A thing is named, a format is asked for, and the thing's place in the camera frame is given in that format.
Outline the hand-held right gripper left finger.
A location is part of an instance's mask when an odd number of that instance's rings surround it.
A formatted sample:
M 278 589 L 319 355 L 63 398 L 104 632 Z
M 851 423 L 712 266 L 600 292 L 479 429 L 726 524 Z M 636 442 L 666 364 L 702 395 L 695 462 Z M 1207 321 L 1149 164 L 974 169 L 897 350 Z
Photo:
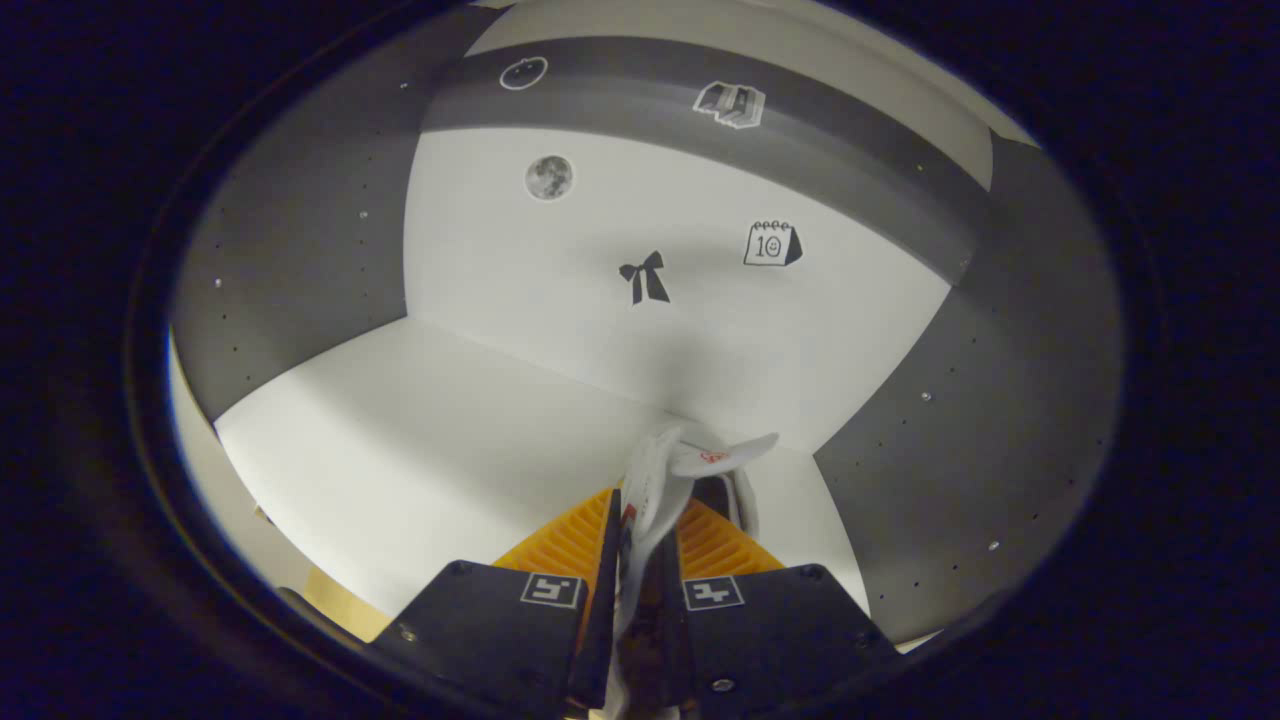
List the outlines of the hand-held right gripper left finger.
M 492 564 L 448 562 L 372 641 L 378 657 L 494 717 L 604 708 L 613 655 L 620 491 L 604 489 Z

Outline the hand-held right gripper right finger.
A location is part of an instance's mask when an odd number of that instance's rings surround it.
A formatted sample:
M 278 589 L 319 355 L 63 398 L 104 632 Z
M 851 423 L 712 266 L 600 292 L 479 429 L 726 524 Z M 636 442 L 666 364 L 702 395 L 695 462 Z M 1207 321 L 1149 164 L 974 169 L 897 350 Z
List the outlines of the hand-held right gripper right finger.
M 640 712 L 815 717 L 856 701 L 902 655 L 819 564 L 785 566 L 692 500 L 640 589 Z

